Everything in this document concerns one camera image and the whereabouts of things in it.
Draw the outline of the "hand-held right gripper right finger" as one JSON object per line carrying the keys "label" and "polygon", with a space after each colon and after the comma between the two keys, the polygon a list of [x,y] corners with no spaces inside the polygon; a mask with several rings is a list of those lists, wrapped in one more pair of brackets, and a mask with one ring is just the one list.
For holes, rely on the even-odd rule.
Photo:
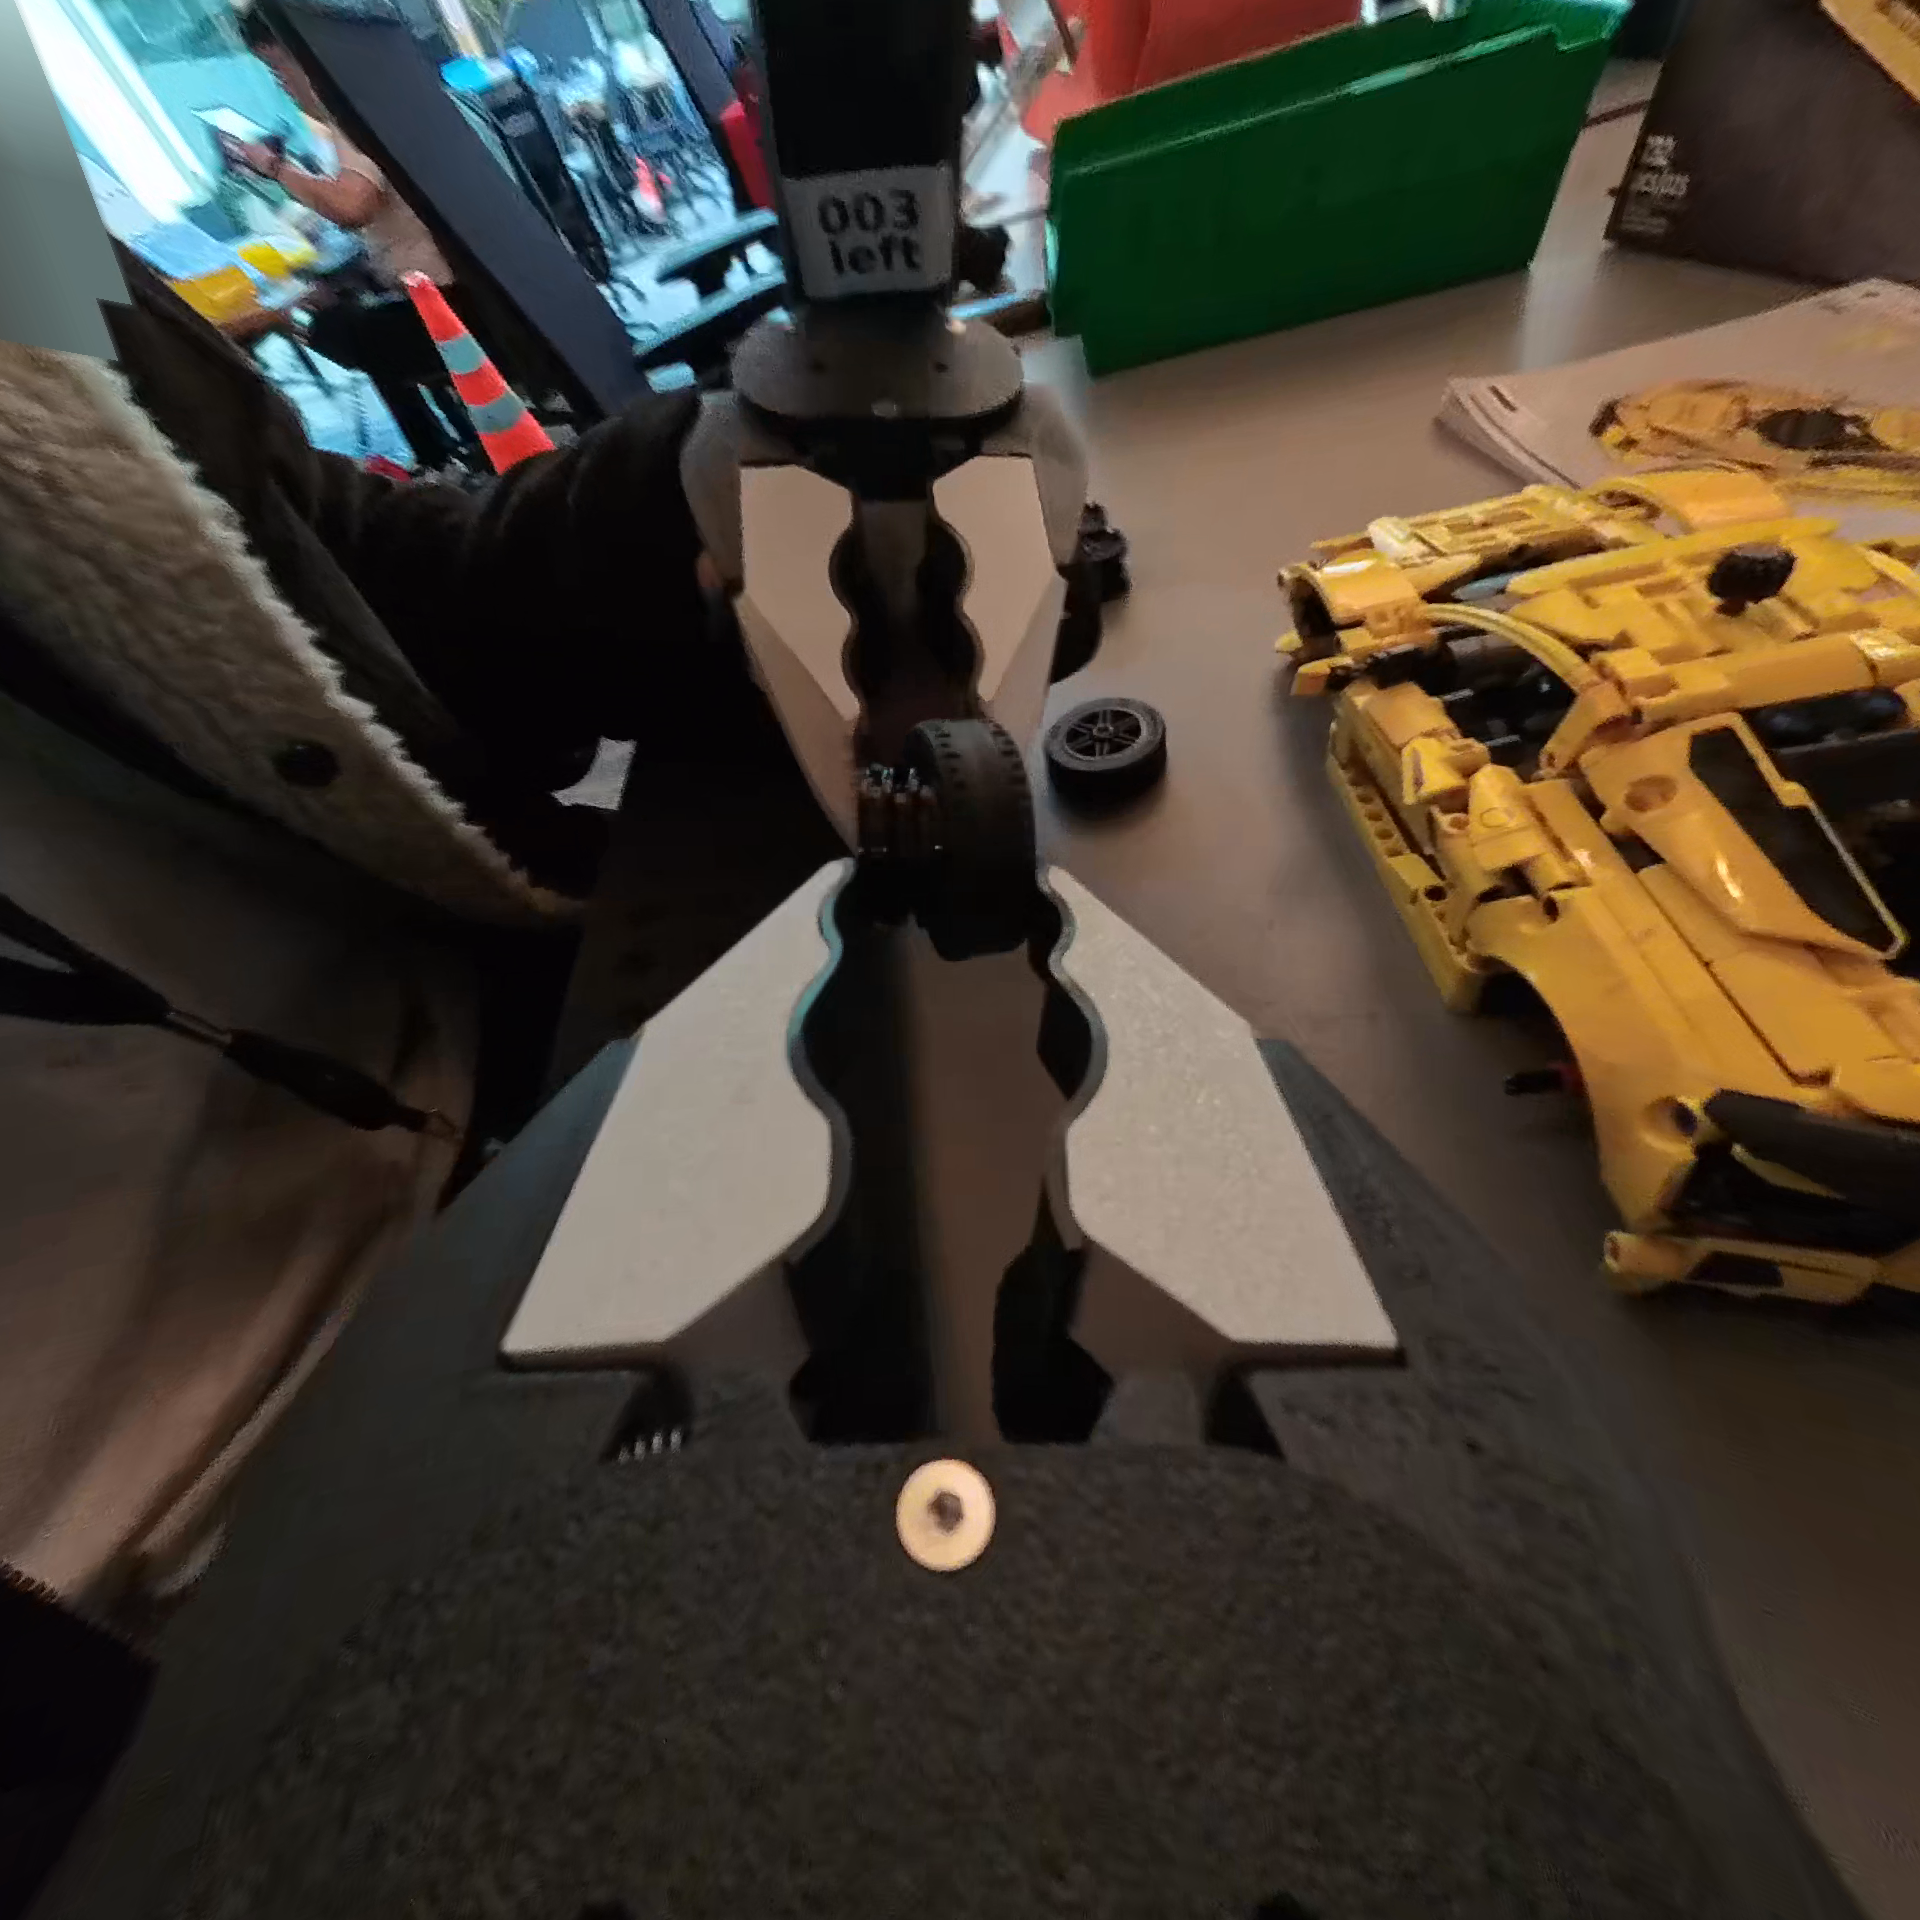
{"label": "hand-held right gripper right finger", "polygon": [[1030,965],[1063,1097],[991,1318],[991,1416],[1082,1445],[1129,1388],[1198,1431],[1254,1375],[1394,1369],[1402,1333],[1254,1028],[1065,868]]}

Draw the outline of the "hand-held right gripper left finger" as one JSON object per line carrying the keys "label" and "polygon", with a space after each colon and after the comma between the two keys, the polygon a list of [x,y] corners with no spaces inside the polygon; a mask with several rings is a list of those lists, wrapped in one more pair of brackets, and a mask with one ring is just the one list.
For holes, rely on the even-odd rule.
{"label": "hand-held right gripper left finger", "polygon": [[836,860],[638,1033],[503,1363],[749,1375],[819,1445],[931,1428],[900,932]]}

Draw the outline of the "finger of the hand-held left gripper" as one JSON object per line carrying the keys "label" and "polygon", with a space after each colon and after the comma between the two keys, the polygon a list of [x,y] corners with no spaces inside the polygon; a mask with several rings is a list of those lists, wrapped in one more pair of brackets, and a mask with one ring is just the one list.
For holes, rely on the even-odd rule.
{"label": "finger of the hand-held left gripper", "polygon": [[807,788],[845,848],[859,849],[876,688],[845,581],[855,497],[798,463],[745,463],[739,512],[737,623],[747,660]]}
{"label": "finger of the hand-held left gripper", "polygon": [[1039,485],[1026,460],[971,460],[933,489],[965,553],[958,612],[977,646],[978,708],[1012,737],[1030,737],[1049,693],[1065,608]]}

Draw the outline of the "black ridged toy part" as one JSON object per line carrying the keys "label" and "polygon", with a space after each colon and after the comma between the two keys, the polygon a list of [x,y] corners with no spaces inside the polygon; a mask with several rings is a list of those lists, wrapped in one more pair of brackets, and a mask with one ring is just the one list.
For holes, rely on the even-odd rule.
{"label": "black ridged toy part", "polygon": [[876,867],[919,868],[943,848],[943,798],[917,763],[869,763],[855,783],[855,855]]}
{"label": "black ridged toy part", "polygon": [[1044,751],[1061,788],[1149,780],[1164,758],[1164,721],[1141,701],[1078,704],[1051,725]]}

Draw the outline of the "black toy car tyre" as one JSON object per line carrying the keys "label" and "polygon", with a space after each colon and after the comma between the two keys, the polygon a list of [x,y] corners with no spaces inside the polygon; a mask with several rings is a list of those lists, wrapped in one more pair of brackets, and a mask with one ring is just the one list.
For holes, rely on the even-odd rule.
{"label": "black toy car tyre", "polygon": [[1049,772],[1049,763],[1047,763],[1047,751],[1044,751],[1044,750],[1043,750],[1043,758],[1044,758],[1047,782],[1049,782],[1051,791],[1053,791],[1053,792],[1057,792],[1063,803],[1075,805],[1075,807],[1078,807],[1078,809],[1118,809],[1118,807],[1124,807],[1124,805],[1127,805],[1127,803],[1132,803],[1132,800],[1139,800],[1141,796],[1145,796],[1148,791],[1151,791],[1151,788],[1155,788],[1155,787],[1164,780],[1165,768],[1167,768],[1167,728],[1164,727],[1164,758],[1162,758],[1162,760],[1159,760],[1159,765],[1151,769],[1151,777],[1149,777],[1149,780],[1124,782],[1124,783],[1118,783],[1118,787],[1114,787],[1114,783],[1109,783],[1109,787],[1092,787],[1092,783],[1085,783],[1085,787],[1068,787],[1068,788],[1061,788],[1061,787],[1053,782],[1051,772]]}
{"label": "black toy car tyre", "polygon": [[933,803],[917,919],[946,963],[1012,953],[1038,913],[1038,836],[1025,755],[991,720],[933,720],[905,740]]}

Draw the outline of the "yellow toy brick car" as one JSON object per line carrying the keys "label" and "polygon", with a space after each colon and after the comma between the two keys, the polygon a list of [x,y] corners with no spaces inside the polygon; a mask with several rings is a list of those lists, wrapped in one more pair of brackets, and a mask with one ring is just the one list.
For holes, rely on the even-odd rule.
{"label": "yellow toy brick car", "polygon": [[1442,999],[1522,1001],[1623,1291],[1917,1286],[1916,535],[1666,469],[1374,519],[1287,688]]}

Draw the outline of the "grey desk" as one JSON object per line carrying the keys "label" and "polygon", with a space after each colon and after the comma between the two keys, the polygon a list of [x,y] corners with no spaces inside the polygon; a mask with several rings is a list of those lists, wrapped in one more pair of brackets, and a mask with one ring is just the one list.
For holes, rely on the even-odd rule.
{"label": "grey desk", "polygon": [[1450,1014],[1279,685],[1278,572],[1382,512],[1506,492],[1435,422],[1453,377],[1551,367],[1781,304],[1778,279],[1619,254],[1602,231],[1658,80],[1610,61],[1522,276],[1095,377],[1022,341],[1132,544],[1132,595],[1053,704],[1167,720],[1167,777],[1114,821],[1039,816],[1063,864],[1250,1023],[1292,1043],[1471,1221],[1580,1397],[1653,1479],[1746,1716],[1867,1915],[1916,1915],[1916,1297],[1842,1309],[1619,1295],[1570,1111],[1501,1093],[1514,1023]]}

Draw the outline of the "orange striped traffic cone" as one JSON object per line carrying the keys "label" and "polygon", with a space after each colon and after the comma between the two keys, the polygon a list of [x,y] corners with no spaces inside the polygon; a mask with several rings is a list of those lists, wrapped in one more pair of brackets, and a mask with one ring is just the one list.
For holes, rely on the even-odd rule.
{"label": "orange striped traffic cone", "polygon": [[556,449],[556,441],[485,353],[446,293],[420,272],[407,272],[401,287],[419,313],[491,471],[507,473]]}

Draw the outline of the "black pillar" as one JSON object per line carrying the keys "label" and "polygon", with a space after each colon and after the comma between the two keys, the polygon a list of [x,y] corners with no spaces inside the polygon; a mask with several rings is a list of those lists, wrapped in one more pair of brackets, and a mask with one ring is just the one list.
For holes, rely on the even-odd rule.
{"label": "black pillar", "polygon": [[540,392],[575,419],[652,388],[613,301],[510,179],[391,5],[262,5],[331,120],[437,238],[476,305],[510,325]]}

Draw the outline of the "green plastic bin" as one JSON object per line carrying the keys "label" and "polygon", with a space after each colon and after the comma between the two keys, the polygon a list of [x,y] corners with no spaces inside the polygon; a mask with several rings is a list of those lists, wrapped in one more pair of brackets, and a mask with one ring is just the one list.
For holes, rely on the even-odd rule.
{"label": "green plastic bin", "polygon": [[1406,6],[1065,116],[1051,333],[1103,377],[1522,272],[1626,16]]}

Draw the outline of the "grey shirt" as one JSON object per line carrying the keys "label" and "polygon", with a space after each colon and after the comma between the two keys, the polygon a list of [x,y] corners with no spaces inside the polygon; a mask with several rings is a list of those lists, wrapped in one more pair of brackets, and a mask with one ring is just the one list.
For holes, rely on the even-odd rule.
{"label": "grey shirt", "polygon": [[458,1129],[358,1132],[172,1030],[4,1014],[4,1595],[115,1616],[189,1581],[365,1286],[534,1113],[579,934],[438,910],[15,701],[4,899]]}

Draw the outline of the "large car print booklet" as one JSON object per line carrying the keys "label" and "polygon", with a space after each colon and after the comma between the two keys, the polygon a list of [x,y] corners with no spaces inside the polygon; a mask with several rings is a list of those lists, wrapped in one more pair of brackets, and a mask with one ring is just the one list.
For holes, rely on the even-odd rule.
{"label": "large car print booklet", "polygon": [[1866,279],[1559,367],[1462,374],[1437,422],[1547,485],[1734,465],[1793,497],[1916,513],[1917,293]]}

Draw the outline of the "brown fleece-lined jacket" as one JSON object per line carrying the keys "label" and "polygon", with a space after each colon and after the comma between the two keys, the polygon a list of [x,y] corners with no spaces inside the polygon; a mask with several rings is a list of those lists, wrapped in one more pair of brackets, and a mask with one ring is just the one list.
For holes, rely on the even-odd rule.
{"label": "brown fleece-lined jacket", "polygon": [[487,737],[466,539],[489,503],[311,446],[129,249],[110,353],[4,345],[4,631],[37,691],[462,920],[564,925],[591,836],[519,721]]}

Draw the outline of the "yellow plastic tray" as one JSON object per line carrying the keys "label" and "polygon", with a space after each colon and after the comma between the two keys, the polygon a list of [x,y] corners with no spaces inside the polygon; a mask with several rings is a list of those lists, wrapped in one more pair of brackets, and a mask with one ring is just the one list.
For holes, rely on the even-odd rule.
{"label": "yellow plastic tray", "polygon": [[164,280],[209,325],[259,331],[291,318],[313,294],[321,270],[317,247],[284,235],[255,238],[229,249],[213,268]]}

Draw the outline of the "toy car set box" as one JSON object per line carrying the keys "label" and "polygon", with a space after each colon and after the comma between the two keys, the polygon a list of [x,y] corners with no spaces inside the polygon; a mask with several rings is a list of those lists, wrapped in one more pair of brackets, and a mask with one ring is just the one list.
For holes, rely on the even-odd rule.
{"label": "toy car set box", "polygon": [[1607,223],[1621,249],[1917,284],[1917,5],[1685,5]]}

